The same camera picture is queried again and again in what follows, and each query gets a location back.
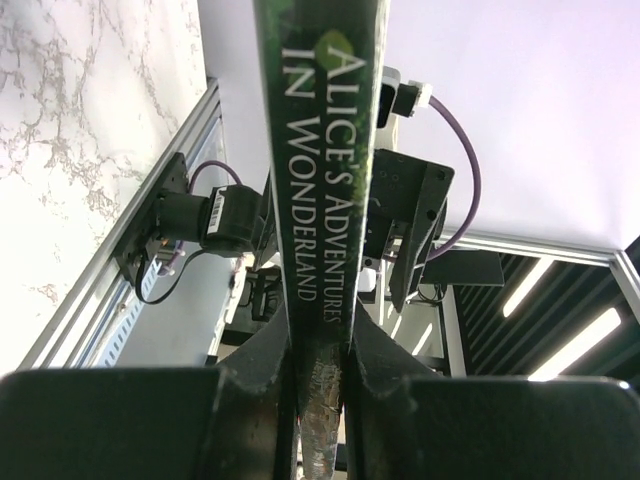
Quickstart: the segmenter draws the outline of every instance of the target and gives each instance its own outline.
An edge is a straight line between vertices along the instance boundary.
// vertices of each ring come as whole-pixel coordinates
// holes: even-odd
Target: light fixture
[[[391,332],[391,338],[396,338],[396,333],[400,329],[400,322],[402,321],[402,315],[398,315],[398,320],[396,320],[396,324],[393,326],[393,331]]]
[[[536,263],[535,267],[531,269],[529,274],[525,277],[522,283],[516,288],[515,292],[509,297],[507,303],[504,304],[502,308],[502,314],[505,317],[509,317],[513,313],[513,311],[518,308],[518,305],[522,303],[524,297],[533,289],[533,287],[538,283],[538,280],[542,278],[549,267],[553,264],[553,260],[551,258],[541,258]]]
[[[529,380],[544,382],[557,377],[571,364],[597,345],[620,325],[620,315],[610,308],[596,318],[587,328],[562,347],[544,365],[529,376]]]
[[[431,335],[431,330],[433,330],[433,323],[430,323],[429,325],[427,325],[427,328],[422,334],[422,337],[420,337],[420,341],[418,342],[418,345],[416,345],[416,348],[413,349],[413,352],[411,352],[411,355],[418,355],[420,353],[420,350],[422,350],[422,347],[424,347],[424,344],[429,338],[429,335]]]

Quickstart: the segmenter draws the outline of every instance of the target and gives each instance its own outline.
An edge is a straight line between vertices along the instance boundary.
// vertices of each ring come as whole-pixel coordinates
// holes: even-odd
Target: book
[[[255,0],[307,478],[331,478],[388,4]]]

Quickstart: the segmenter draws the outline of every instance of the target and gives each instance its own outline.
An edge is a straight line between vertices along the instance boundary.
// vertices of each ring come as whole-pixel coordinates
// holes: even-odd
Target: white panel
[[[200,0],[200,12],[229,162],[261,190],[269,157],[251,4]],[[385,64],[432,83],[480,157],[474,231],[604,248],[640,234],[638,18],[635,0],[392,1]],[[456,169],[448,224],[459,225],[471,176],[444,121],[432,110],[403,119],[399,150]]]

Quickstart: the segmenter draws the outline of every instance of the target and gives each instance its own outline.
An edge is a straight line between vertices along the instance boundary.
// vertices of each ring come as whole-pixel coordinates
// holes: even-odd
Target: white label
[[[224,192],[226,189],[227,187],[222,187],[216,191],[216,198],[213,201],[211,218],[209,219],[209,228],[207,229],[208,235],[216,233],[218,231],[218,227],[220,226],[220,218],[222,218],[222,207],[224,205],[224,196],[222,195],[222,192]]]

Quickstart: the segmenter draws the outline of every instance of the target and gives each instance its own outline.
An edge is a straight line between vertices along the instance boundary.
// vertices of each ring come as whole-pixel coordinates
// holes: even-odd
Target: green book spine
[[[384,0],[255,0],[304,469],[330,478],[373,162]]]

